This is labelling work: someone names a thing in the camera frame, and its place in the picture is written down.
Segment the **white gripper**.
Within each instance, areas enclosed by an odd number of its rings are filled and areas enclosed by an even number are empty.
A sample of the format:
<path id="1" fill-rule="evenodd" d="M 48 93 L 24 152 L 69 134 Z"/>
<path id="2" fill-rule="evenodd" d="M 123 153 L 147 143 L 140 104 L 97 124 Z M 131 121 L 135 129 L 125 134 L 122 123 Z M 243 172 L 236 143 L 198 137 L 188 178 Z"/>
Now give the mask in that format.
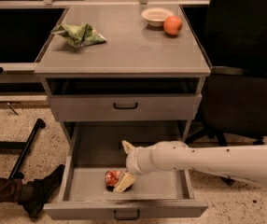
<path id="1" fill-rule="evenodd" d="M 135 147 L 130 142 L 123 140 L 122 146 L 127 154 L 127 171 L 122 171 L 118 175 L 118 182 L 113 191 L 121 193 L 130 187 L 136 180 L 135 175 L 147 175 L 154 171 L 151 161 L 151 149 L 147 147 Z"/>

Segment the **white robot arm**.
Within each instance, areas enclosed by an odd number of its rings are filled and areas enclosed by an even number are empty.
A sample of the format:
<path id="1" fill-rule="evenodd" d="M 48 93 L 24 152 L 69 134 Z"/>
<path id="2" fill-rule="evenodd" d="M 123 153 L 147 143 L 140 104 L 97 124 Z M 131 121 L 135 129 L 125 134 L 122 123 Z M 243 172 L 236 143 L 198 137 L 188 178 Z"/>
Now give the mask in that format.
<path id="1" fill-rule="evenodd" d="M 114 191 L 123 192 L 141 175 L 193 170 L 267 187 L 267 146 L 188 147 L 181 141 L 162 141 L 136 147 L 123 140 L 126 170 Z"/>

